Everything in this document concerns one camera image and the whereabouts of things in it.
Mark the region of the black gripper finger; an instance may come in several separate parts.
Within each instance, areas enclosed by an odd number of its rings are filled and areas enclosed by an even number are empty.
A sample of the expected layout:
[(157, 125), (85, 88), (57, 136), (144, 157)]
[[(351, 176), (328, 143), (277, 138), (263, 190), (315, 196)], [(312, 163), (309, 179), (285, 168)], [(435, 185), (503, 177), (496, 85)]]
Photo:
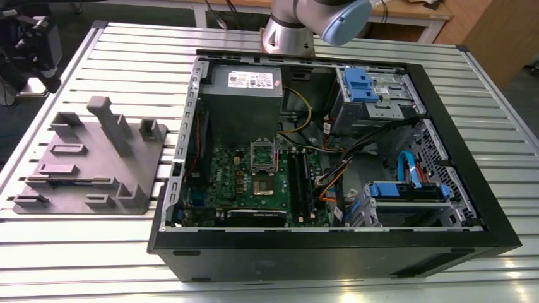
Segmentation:
[(28, 93), (56, 93), (61, 85), (57, 70), (33, 71), (28, 74), (24, 91)]

